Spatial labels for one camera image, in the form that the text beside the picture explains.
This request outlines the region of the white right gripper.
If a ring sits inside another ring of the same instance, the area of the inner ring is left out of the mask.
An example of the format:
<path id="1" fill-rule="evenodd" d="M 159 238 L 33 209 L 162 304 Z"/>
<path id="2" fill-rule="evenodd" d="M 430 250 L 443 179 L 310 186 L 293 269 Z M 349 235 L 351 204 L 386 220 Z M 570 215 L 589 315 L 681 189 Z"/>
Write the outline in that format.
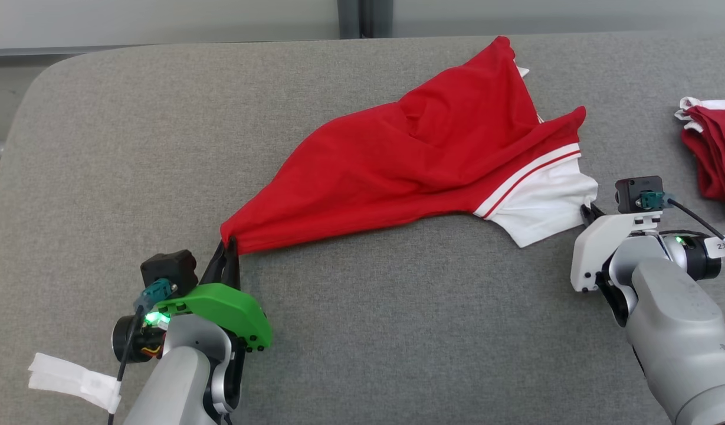
<path id="1" fill-rule="evenodd" d="M 593 277 L 634 231 L 657 229 L 662 212 L 606 215 L 596 204 L 580 206 L 585 229 L 573 245 L 570 282 L 573 290 L 594 290 Z"/>

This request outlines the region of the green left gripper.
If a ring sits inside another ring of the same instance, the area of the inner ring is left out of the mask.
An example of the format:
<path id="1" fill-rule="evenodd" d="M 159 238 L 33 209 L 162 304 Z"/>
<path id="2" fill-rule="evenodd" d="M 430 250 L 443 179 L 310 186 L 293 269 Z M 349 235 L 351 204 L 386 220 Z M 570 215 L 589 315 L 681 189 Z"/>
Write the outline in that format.
<path id="1" fill-rule="evenodd" d="M 230 237 L 219 242 L 200 279 L 186 296 L 157 302 L 170 316 L 192 313 L 243 339 L 250 350 L 273 344 L 273 329 L 257 300 L 241 290 L 238 243 Z"/>

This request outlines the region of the red white shirt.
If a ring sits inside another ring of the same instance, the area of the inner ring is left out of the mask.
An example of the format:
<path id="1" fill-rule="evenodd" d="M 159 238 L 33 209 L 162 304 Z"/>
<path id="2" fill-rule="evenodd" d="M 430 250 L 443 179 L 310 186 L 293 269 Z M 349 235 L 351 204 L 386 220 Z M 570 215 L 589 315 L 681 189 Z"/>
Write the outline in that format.
<path id="1" fill-rule="evenodd" d="M 700 194 L 725 204 L 725 100 L 683 97 L 675 118 L 683 121 L 681 141 L 696 159 Z"/>

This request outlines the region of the red white lettered jersey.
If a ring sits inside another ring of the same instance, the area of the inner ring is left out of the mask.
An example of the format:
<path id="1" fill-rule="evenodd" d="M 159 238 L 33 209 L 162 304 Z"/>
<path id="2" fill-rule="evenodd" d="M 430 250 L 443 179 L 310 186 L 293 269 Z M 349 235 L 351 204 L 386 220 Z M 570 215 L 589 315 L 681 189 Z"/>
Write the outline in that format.
<path id="1" fill-rule="evenodd" d="M 498 36 L 400 99 L 311 133 L 220 227 L 239 254 L 465 213 L 519 247 L 582 223 L 599 185 L 580 171 L 580 106 L 542 119 Z"/>

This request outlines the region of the grey fabric sofa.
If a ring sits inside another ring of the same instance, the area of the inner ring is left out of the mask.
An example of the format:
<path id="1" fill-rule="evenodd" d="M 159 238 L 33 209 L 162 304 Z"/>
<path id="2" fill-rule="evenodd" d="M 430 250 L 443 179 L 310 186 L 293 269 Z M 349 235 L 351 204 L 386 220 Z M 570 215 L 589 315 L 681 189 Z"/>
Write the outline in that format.
<path id="1" fill-rule="evenodd" d="M 724 33 L 511 36 L 544 119 L 584 106 L 580 167 L 702 199 L 674 113 L 725 99 Z M 157 45 L 53 64 L 0 161 L 0 425 L 106 425 L 28 387 L 42 352 L 114 375 L 139 265 L 192 251 L 331 119 L 399 99 L 489 36 Z M 569 282 L 577 230 L 519 249 L 471 214 L 244 256 L 275 342 L 247 355 L 235 425 L 668 425 L 600 294 Z"/>

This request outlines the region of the grey metal double frame post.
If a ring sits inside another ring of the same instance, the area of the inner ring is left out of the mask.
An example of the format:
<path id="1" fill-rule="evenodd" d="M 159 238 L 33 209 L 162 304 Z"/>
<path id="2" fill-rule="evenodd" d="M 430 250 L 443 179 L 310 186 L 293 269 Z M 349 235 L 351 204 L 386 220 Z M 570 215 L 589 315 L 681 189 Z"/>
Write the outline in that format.
<path id="1" fill-rule="evenodd" d="M 341 40 L 393 37 L 393 0 L 336 0 Z"/>

